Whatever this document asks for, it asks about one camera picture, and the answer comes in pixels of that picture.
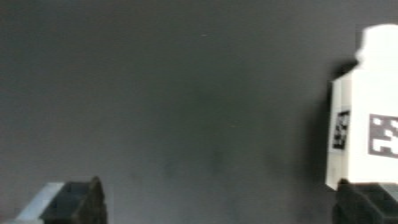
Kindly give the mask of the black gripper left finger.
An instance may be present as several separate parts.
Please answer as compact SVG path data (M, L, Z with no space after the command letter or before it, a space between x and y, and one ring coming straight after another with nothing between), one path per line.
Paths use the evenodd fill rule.
M100 177L47 183L11 224L109 224Z

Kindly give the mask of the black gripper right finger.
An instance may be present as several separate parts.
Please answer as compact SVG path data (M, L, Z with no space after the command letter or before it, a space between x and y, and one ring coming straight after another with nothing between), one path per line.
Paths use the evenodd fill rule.
M398 224L398 184L342 180L333 224Z

